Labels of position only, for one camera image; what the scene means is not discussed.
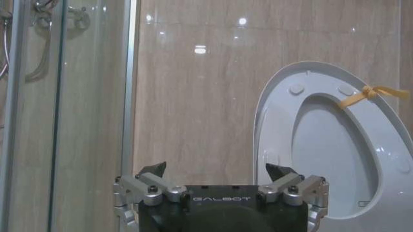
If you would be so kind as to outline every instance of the beige wall tile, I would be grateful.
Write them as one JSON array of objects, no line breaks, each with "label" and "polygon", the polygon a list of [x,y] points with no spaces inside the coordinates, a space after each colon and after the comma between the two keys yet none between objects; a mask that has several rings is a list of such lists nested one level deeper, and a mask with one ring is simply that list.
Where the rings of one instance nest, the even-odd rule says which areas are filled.
[{"label": "beige wall tile", "polygon": [[399,87],[410,91],[410,99],[399,101],[399,117],[413,136],[413,2],[401,0]]}]

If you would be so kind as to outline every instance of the toilet lid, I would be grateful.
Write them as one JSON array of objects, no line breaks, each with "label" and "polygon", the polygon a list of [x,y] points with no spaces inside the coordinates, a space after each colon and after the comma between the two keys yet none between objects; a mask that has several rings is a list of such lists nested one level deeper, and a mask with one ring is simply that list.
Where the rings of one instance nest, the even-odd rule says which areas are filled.
[{"label": "toilet lid", "polygon": [[340,68],[299,62],[278,71],[258,103],[254,181],[264,164],[288,166],[330,182],[320,232],[406,231],[413,227],[413,143],[381,97],[340,110],[366,84]]}]

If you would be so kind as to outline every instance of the glass panel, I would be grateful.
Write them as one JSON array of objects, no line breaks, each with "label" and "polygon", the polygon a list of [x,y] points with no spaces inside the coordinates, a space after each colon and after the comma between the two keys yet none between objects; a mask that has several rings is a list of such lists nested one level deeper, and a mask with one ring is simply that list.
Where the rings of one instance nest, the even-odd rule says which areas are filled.
[{"label": "glass panel", "polygon": [[52,218],[56,232],[112,232],[117,226],[112,181],[120,174],[124,7],[124,1],[68,1]]},{"label": "glass panel", "polygon": [[[10,0],[0,1],[1,11],[12,12],[13,11],[13,2]],[[5,106],[5,94],[6,94],[6,73],[8,73],[8,65],[4,53],[4,36],[8,38],[10,36],[10,22],[6,13],[1,14],[0,17],[0,156],[2,152],[2,133],[4,133],[4,106]]]},{"label": "glass panel", "polygon": [[18,3],[13,30],[24,30],[9,202],[9,232],[44,232],[48,227],[53,153],[54,102],[58,75],[61,2],[34,12],[32,1]]}]

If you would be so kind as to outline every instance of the metal bracket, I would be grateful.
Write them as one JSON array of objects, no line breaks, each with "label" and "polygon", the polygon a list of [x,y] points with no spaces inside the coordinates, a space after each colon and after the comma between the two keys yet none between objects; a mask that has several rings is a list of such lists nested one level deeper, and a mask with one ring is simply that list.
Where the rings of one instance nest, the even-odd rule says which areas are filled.
[{"label": "metal bracket", "polygon": [[304,201],[311,205],[308,208],[307,231],[314,232],[319,227],[319,220],[327,215],[328,206],[328,183],[323,177],[310,176],[295,186],[283,190],[283,201],[298,206]]},{"label": "metal bracket", "polygon": [[135,220],[137,204],[143,201],[148,206],[159,205],[163,194],[171,202],[179,202],[180,195],[187,191],[187,187],[173,185],[152,173],[143,173],[136,178],[128,175],[117,177],[112,190],[113,212],[120,218],[124,231],[137,232],[139,225]]},{"label": "metal bracket", "polygon": [[275,202],[282,191],[291,185],[298,184],[302,181],[300,176],[296,173],[288,173],[268,185],[260,185],[258,187],[258,194],[264,198],[264,203]]}]

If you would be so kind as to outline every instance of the tiled wall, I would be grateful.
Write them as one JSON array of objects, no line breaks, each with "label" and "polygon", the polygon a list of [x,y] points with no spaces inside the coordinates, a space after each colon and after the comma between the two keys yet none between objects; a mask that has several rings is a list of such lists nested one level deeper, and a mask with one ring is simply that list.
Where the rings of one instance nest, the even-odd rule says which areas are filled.
[{"label": "tiled wall", "polygon": [[398,0],[141,0],[140,16],[135,171],[165,160],[177,182],[251,183],[255,105],[291,62],[398,87]]},{"label": "tiled wall", "polygon": [[399,87],[410,100],[399,101],[399,116],[413,136],[413,1],[401,0]]}]

